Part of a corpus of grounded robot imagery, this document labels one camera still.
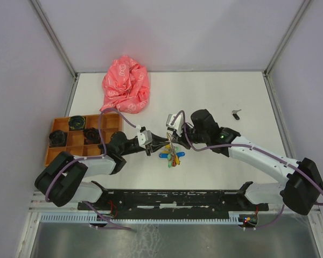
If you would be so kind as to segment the keyring bunch with colourful tags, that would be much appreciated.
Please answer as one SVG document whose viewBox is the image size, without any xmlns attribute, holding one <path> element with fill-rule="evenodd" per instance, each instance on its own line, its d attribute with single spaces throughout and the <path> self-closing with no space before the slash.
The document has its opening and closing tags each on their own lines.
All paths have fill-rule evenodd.
<svg viewBox="0 0 323 258">
<path fill-rule="evenodd" d="M 167 133 L 168 144 L 159 153 L 159 158 L 166 159 L 168 162 L 168 167 L 176 167 L 180 165 L 180 158 L 186 155 L 185 152 L 181 152 L 179 147 L 177 147 L 172 140 L 174 139 L 171 133 Z"/>
</svg>

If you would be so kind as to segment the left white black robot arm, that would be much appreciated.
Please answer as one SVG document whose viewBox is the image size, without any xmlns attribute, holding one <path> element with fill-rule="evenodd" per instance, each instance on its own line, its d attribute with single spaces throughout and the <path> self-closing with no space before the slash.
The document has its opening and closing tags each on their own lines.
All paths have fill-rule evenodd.
<svg viewBox="0 0 323 258">
<path fill-rule="evenodd" d="M 98 209 L 108 205 L 108 196 L 96 183 L 87 183 L 87 176 L 114 175 L 127 163 L 125 155 L 144 152 L 151 155 L 165 147 L 168 140 L 148 130 L 128 139 L 125 133 L 115 132 L 98 156 L 74 156 L 66 151 L 59 153 L 35 180 L 34 186 L 45 195 L 46 201 L 57 207 L 69 202 L 86 201 Z"/>
</svg>

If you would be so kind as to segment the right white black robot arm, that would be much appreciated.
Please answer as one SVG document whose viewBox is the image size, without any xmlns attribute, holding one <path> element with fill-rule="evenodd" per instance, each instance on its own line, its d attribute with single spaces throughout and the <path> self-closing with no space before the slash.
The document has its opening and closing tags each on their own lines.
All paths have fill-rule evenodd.
<svg viewBox="0 0 323 258">
<path fill-rule="evenodd" d="M 311 159 L 298 161 L 276 155 L 239 132 L 219 126 L 206 109 L 193 112 L 191 120 L 192 125 L 185 122 L 184 111 L 169 115 L 166 126 L 176 143 L 195 151 L 196 144 L 203 144 L 203 151 L 209 149 L 247 163 L 275 180 L 267 184 L 245 183 L 241 188 L 243 193 L 236 197 L 240 209 L 249 210 L 255 204 L 279 204 L 305 216 L 313 206 L 323 205 L 318 202 L 323 196 L 323 180 Z"/>
</svg>

